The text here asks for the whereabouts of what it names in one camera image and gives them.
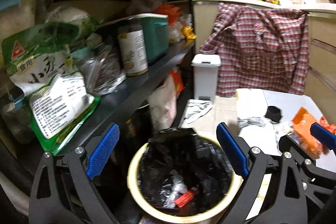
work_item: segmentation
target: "food can label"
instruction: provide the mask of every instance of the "food can label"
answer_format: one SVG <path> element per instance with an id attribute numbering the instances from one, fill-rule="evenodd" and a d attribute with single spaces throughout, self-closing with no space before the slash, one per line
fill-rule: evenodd
<path id="1" fill-rule="evenodd" d="M 146 72 L 148 64 L 143 31 L 122 33 L 119 35 L 119 43 L 126 74 L 138 75 L 139 72 Z"/>

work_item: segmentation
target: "green bag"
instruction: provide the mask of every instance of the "green bag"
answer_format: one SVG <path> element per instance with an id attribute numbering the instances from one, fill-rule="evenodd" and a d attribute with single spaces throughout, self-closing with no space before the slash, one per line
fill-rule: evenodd
<path id="1" fill-rule="evenodd" d="M 2 42 L 8 75 L 25 95 L 25 109 L 45 151 L 54 155 L 95 110 L 100 97 L 86 92 L 70 55 L 78 27 L 58 22 L 36 25 Z"/>

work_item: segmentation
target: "can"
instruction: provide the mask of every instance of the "can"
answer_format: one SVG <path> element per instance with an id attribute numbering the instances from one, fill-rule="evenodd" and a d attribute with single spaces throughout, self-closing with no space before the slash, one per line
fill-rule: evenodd
<path id="1" fill-rule="evenodd" d="M 140 19 L 129 19 L 119 27 L 118 40 L 127 76 L 138 76 L 148 71 L 145 42 Z"/>

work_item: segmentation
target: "orange box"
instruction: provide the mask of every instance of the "orange box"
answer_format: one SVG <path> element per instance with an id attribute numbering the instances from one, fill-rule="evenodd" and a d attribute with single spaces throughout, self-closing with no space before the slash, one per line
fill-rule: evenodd
<path id="1" fill-rule="evenodd" d="M 310 134 L 310 126 L 315 122 L 317 120 L 303 107 L 299 109 L 292 119 L 294 130 L 301 138 L 301 147 L 313 155 L 320 155 L 323 152 L 323 146 Z"/>

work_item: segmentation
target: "metal screw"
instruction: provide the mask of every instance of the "metal screw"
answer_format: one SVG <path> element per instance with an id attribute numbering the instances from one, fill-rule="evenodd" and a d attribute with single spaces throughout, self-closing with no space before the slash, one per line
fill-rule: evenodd
<path id="1" fill-rule="evenodd" d="M 252 148 L 251 148 L 251 151 L 252 151 L 254 154 L 259 154 L 259 153 L 260 153 L 260 149 L 257 148 L 257 147 L 252 147 Z"/>
<path id="2" fill-rule="evenodd" d="M 285 152 L 285 153 L 284 153 L 284 156 L 285 156 L 286 158 L 290 159 L 290 158 L 292 157 L 292 154 L 289 153 L 289 152 Z"/>
<path id="3" fill-rule="evenodd" d="M 51 153 L 49 151 L 43 153 L 43 157 L 45 157 L 46 159 L 49 158 L 50 156 Z"/>
<path id="4" fill-rule="evenodd" d="M 307 164 L 307 165 L 311 165 L 311 160 L 310 160 L 310 159 L 305 159 L 304 162 L 305 162 L 305 164 Z"/>
<path id="5" fill-rule="evenodd" d="M 84 151 L 84 148 L 83 147 L 77 147 L 77 148 L 75 148 L 75 153 L 76 154 L 81 154 L 81 153 L 83 153 L 83 151 Z"/>

